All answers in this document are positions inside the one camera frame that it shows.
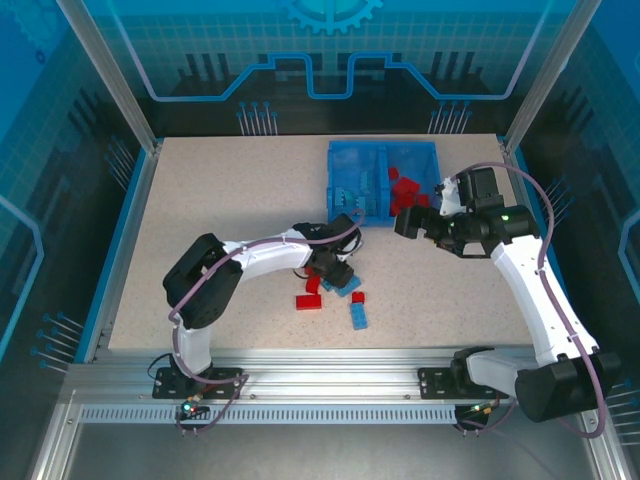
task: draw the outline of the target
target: gear logo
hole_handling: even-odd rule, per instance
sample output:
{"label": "gear logo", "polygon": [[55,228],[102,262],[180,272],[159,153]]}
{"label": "gear logo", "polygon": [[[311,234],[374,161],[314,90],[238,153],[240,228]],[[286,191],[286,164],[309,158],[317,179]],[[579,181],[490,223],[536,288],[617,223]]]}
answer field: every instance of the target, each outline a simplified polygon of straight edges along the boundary
{"label": "gear logo", "polygon": [[336,30],[347,33],[349,27],[360,28],[360,21],[373,18],[373,9],[382,7],[382,0],[284,0],[283,6],[300,28],[333,35]]}
{"label": "gear logo", "polygon": [[22,33],[38,49],[45,49],[60,27],[54,0],[0,0],[0,13],[13,14]]}

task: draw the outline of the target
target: speckled tabletop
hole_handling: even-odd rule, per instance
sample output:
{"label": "speckled tabletop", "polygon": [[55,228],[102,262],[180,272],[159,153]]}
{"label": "speckled tabletop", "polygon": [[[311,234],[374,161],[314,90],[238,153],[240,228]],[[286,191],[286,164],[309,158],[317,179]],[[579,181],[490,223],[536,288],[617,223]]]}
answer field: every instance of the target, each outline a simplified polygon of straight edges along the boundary
{"label": "speckled tabletop", "polygon": [[[494,135],[169,138],[153,179],[109,348],[168,349],[162,279],[191,243],[213,232],[251,240],[297,222],[325,222],[327,147],[333,139],[436,144],[442,177],[502,161]],[[508,176],[497,172],[507,205]],[[215,323],[220,348],[406,348],[522,345],[531,338],[490,260],[460,260],[393,229],[364,228],[349,260],[367,294],[369,328],[354,331],[350,297],[323,292],[323,309],[298,312],[304,281],[279,271],[238,287]]]}

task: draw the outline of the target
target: robotic arm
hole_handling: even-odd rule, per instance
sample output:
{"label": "robotic arm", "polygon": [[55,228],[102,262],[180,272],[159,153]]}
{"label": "robotic arm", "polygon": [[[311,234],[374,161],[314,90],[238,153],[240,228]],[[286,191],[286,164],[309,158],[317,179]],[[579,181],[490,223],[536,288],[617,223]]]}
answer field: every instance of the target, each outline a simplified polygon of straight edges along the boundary
{"label": "robotic arm", "polygon": [[[311,267],[314,274],[331,285],[344,287],[354,273],[346,260],[362,246],[359,229],[346,234],[353,226],[354,222],[344,214],[327,225],[299,223],[272,237],[282,241],[246,248],[218,268],[180,309],[178,350],[189,371],[198,375],[211,366],[209,348],[213,323],[224,313],[239,284],[276,270]],[[320,243],[341,235],[339,240]],[[212,233],[199,237],[162,282],[169,304],[175,307],[207,269],[228,253],[250,243],[221,242]]]}
{"label": "robotic arm", "polygon": [[[518,302],[536,354],[535,362],[522,363],[487,347],[457,352],[451,369],[458,388],[464,391],[465,385],[487,385],[515,396],[534,422],[596,408],[585,363],[540,281],[537,258],[542,239],[531,212],[521,205],[504,206],[490,168],[447,178],[436,191],[442,197],[440,209],[415,206],[403,210],[396,219],[396,233],[415,239],[418,230],[424,229],[425,238],[460,258],[491,258]],[[465,254],[471,243],[479,243],[484,254]],[[606,396],[620,374],[620,360],[615,353],[600,352],[553,271],[545,268],[545,273],[589,353]]]}

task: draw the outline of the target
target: red lego brick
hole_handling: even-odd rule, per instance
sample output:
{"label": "red lego brick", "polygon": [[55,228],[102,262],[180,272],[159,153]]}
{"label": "red lego brick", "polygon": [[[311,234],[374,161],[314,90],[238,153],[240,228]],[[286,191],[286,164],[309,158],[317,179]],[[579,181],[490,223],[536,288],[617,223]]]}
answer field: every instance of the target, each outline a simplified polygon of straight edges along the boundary
{"label": "red lego brick", "polygon": [[405,193],[396,197],[396,203],[400,208],[413,207],[416,204],[415,196],[412,193]]}
{"label": "red lego brick", "polygon": [[416,205],[420,205],[421,207],[428,207],[429,195],[418,195],[416,197]]}
{"label": "red lego brick", "polygon": [[402,177],[400,180],[398,180],[398,183],[396,183],[391,188],[391,192],[393,193],[394,197],[399,197],[407,193],[411,193],[415,195],[419,191],[420,191],[420,184],[414,182],[413,180],[407,177]]}
{"label": "red lego brick", "polygon": [[296,310],[320,310],[321,308],[320,295],[296,295]]}
{"label": "red lego brick", "polygon": [[391,212],[390,215],[392,217],[397,217],[400,214],[402,208],[395,201],[391,202]]}
{"label": "red lego brick", "polygon": [[309,280],[307,280],[307,285],[305,287],[305,290],[307,291],[307,293],[312,293],[313,295],[317,295],[318,288],[320,287],[321,281],[322,281],[322,277],[320,275],[314,275],[312,277],[309,277]]}
{"label": "red lego brick", "polygon": [[351,294],[351,303],[364,303],[364,292],[353,292]]}
{"label": "red lego brick", "polygon": [[400,178],[400,173],[398,173],[398,169],[396,167],[391,167],[389,169],[389,180],[397,180]]}

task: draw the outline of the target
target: blue plastic tray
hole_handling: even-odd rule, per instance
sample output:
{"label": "blue plastic tray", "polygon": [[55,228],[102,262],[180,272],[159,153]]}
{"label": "blue plastic tray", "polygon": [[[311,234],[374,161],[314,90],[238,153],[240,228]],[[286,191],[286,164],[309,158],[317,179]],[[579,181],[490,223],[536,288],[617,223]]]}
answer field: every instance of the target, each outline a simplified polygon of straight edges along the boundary
{"label": "blue plastic tray", "polygon": [[329,221],[362,208],[364,225],[392,226],[391,167],[398,169],[400,177],[419,183],[420,193],[429,195],[431,205],[436,205],[434,187],[441,181],[432,142],[329,142]]}

